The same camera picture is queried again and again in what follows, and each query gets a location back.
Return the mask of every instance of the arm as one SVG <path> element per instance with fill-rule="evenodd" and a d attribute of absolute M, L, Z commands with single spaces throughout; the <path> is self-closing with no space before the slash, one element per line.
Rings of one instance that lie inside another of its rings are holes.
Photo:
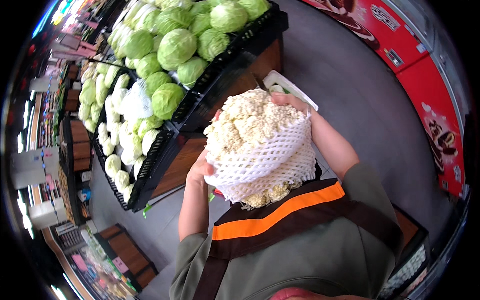
<path fill-rule="evenodd" d="M 208 164 L 204 150 L 187 174 L 183 203 L 179 215 L 179 237 L 194 233 L 207 233 L 208 230 L 208 185 L 204 175 L 213 174 L 213 166 Z"/>
<path fill-rule="evenodd" d="M 291 104 L 297 110 L 307 113 L 310 107 L 292 94 L 272 93 L 272 102 L 278 105 Z M 322 116 L 311 109 L 312 139 L 332 171 L 343 180 L 345 173 L 359 158 L 353 147 Z"/>

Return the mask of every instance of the orange stripe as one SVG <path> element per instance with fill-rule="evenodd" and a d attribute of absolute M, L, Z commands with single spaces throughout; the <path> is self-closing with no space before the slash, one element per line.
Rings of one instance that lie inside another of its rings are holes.
<path fill-rule="evenodd" d="M 212 239 L 226 240 L 256 236 L 267 231 L 271 226 L 294 211 L 319 203 L 330 202 L 344 195 L 345 192 L 337 181 L 334 185 L 322 190 L 298 195 L 289 199 L 263 219 L 238 220 L 214 226 Z"/>

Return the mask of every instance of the olive green shirt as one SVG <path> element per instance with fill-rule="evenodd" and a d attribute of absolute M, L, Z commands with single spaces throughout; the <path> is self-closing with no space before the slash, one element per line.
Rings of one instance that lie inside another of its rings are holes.
<path fill-rule="evenodd" d="M 375 171 L 359 163 L 342 187 L 351 200 L 396 216 Z M 211 234 L 192 234 L 178 247 L 170 299 L 191 300 L 210 251 Z M 326 296 L 376 298 L 395 266 L 380 240 L 340 217 L 288 237 L 264 250 L 232 259 L 217 300 L 266 300 L 283 288 L 297 287 Z"/>

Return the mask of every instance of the white foam net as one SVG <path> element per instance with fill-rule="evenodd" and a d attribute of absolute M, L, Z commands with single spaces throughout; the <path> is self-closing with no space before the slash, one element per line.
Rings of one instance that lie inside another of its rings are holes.
<path fill-rule="evenodd" d="M 241 154 L 228 154 L 215 161 L 215 173 L 205 181 L 217 187 L 232 203 L 247 196 L 271 190 L 284 182 L 294 183 L 315 178 L 315 152 L 313 151 L 309 119 L 298 120 L 282 128 L 271 139 Z"/>
<path fill-rule="evenodd" d="M 144 79 L 138 79 L 121 102 L 125 120 L 148 118 L 153 115 L 152 99 L 146 94 Z"/>

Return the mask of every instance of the person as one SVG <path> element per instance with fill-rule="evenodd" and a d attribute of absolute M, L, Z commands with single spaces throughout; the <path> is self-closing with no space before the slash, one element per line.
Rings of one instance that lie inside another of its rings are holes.
<path fill-rule="evenodd" d="M 307 114 L 291 94 L 272 102 Z M 375 171 L 311 110 L 313 143 L 337 179 L 314 180 L 253 210 L 233 205 L 208 230 L 206 151 L 190 169 L 179 216 L 172 300 L 358 300 L 376 298 L 403 246 Z"/>

